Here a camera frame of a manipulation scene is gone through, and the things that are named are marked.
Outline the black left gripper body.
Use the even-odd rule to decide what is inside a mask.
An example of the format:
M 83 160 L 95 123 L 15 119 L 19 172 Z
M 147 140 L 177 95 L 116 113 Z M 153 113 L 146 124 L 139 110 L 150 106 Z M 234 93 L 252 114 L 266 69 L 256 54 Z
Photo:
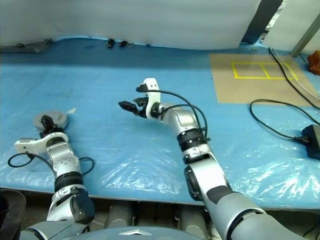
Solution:
M 51 125 L 46 127 L 42 132 L 41 132 L 41 136 L 42 137 L 46 137 L 49 134 L 52 133 L 56 133 L 56 132 L 63 132 L 63 128 L 62 127 L 58 127 L 56 124 L 55 125 Z

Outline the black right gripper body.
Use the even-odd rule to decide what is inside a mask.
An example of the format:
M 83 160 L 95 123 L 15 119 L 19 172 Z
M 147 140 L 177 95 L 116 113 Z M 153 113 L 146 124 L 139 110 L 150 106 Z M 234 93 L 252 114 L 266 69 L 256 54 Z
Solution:
M 135 98 L 133 101 L 139 107 L 139 109 L 137 110 L 137 113 L 135 115 L 142 117 L 142 118 L 146 118 L 147 117 L 146 109 L 147 109 L 149 98 L 147 96 L 138 97 L 138 98 Z

